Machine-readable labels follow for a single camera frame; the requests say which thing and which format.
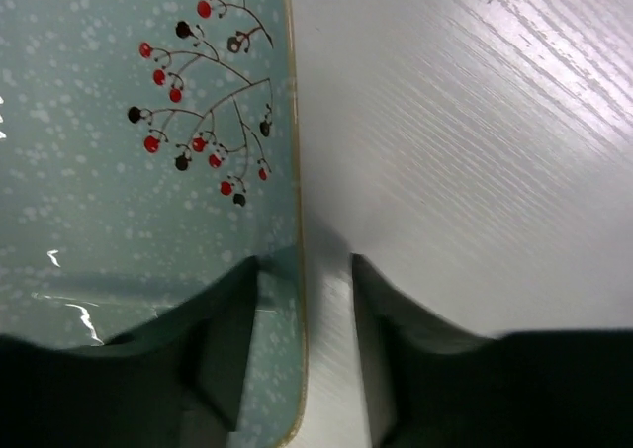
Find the light green round plate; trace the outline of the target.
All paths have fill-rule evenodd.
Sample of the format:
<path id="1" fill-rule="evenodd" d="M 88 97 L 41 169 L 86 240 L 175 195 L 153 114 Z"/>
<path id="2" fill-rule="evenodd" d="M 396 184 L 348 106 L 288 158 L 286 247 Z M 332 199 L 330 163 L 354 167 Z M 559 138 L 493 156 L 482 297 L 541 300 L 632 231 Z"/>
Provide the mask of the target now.
<path id="1" fill-rule="evenodd" d="M 1 0 L 1 339 L 101 346 L 258 262 L 238 425 L 307 382 L 290 0 Z"/>

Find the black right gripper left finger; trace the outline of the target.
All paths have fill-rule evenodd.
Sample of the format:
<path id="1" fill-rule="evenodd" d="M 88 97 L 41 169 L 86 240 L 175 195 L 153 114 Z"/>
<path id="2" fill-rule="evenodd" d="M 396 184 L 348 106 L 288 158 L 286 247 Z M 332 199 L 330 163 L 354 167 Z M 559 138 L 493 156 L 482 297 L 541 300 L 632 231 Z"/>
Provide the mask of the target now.
<path id="1" fill-rule="evenodd" d="M 5 447 L 223 447 L 238 425 L 258 303 L 249 257 L 101 346 L 1 339 Z"/>

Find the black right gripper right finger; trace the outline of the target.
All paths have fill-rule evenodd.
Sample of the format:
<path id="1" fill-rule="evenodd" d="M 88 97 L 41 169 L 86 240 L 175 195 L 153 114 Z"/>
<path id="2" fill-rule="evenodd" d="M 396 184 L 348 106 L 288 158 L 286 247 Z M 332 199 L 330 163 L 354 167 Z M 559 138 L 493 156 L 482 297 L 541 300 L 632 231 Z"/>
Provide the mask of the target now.
<path id="1" fill-rule="evenodd" d="M 418 305 L 363 255 L 354 318 L 375 447 L 628 447 L 628 329 L 471 333 Z"/>

